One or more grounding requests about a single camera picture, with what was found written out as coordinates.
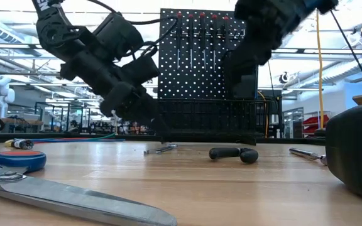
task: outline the wooden table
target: wooden table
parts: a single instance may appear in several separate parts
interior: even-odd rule
[[[362,198],[320,162],[292,156],[291,145],[259,144],[252,165],[211,161],[208,150],[239,144],[179,143],[143,156],[158,143],[37,144],[44,170],[31,176],[110,193],[173,214],[178,225],[362,225]],[[293,145],[324,152],[324,147]],[[6,148],[0,144],[0,151]],[[0,225],[100,225],[0,198]]]

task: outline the black pegboard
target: black pegboard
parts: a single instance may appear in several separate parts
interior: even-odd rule
[[[194,35],[193,45],[193,67],[190,67],[190,52],[187,35],[183,35],[180,48],[180,68],[177,70],[177,48],[175,31],[168,35],[161,43],[159,50],[158,76],[158,98],[181,98],[181,99],[225,99],[226,89],[222,74],[221,58],[226,50],[233,50],[242,40],[245,30],[244,21],[236,21],[232,11],[208,11],[196,9],[161,9],[161,18],[176,16],[182,13],[182,31],[188,32],[189,15],[194,16],[194,33],[200,31],[199,15],[205,13],[206,24],[206,70],[202,47],[199,42],[199,35]],[[212,15],[217,15],[217,27],[221,34],[224,24],[224,17],[229,18],[229,42],[225,43],[224,38],[219,35],[216,45],[216,61],[213,59],[211,22]],[[160,36],[172,25],[173,21],[160,23]]]

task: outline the metal tool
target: metal tool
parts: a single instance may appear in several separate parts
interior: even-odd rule
[[[178,23],[175,30],[176,46],[177,46],[177,70],[180,69],[180,52],[181,52],[181,34],[182,34],[182,13],[177,13]]]
[[[38,151],[0,153],[0,196],[113,225],[177,225],[173,216],[159,208],[23,175],[42,169],[46,160]]]
[[[224,37],[224,48],[226,51],[229,50],[228,44],[229,44],[229,18],[228,16],[224,17],[224,24],[223,24],[223,37]]]
[[[167,144],[165,147],[158,148],[158,149],[149,149],[147,151],[144,151],[143,154],[150,154],[153,151],[156,152],[156,154],[162,154],[166,151],[173,150],[178,147],[178,144]]]
[[[188,20],[189,20],[188,39],[189,39],[189,53],[190,53],[189,60],[192,70],[192,54],[193,54],[192,52],[194,48],[194,15],[189,14]]]
[[[205,24],[205,13],[200,13],[199,15],[200,23],[200,47],[202,48],[202,53],[204,55],[204,68],[206,71],[206,24]]]
[[[212,15],[212,44],[213,44],[213,72],[216,71],[216,45],[217,45],[217,15]]]
[[[304,157],[304,158],[309,159],[309,160],[317,160],[317,159],[319,159],[322,164],[327,166],[327,159],[326,159],[325,154],[319,156],[317,153],[312,153],[312,152],[304,151],[304,150],[297,149],[297,148],[290,148],[290,153],[296,154],[298,156]]]

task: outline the screwdriver handle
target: screwdriver handle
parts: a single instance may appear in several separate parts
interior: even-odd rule
[[[189,30],[188,30],[188,38],[189,38],[189,48],[192,49],[194,42],[194,15],[190,14],[188,16],[189,19]]]
[[[228,51],[229,50],[229,48],[228,48],[228,44],[229,44],[229,18],[228,18],[228,16],[224,17],[223,35],[224,35],[224,47],[225,47],[226,51]]]
[[[200,23],[200,46],[201,48],[206,48],[206,25],[205,25],[205,13],[199,15]]]
[[[177,18],[178,18],[178,22],[177,22],[177,30],[176,32],[176,47],[177,49],[181,49],[181,34],[182,34],[182,13],[177,13]]]
[[[213,35],[213,50],[216,49],[217,44],[217,15],[212,15],[212,35]]]
[[[238,157],[241,154],[239,148],[212,148],[209,151],[211,159],[225,158],[225,157]]]

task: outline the blue tool handle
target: blue tool handle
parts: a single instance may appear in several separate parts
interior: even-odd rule
[[[39,151],[5,151],[0,153],[0,166],[27,167],[27,173],[44,168],[47,156]]]

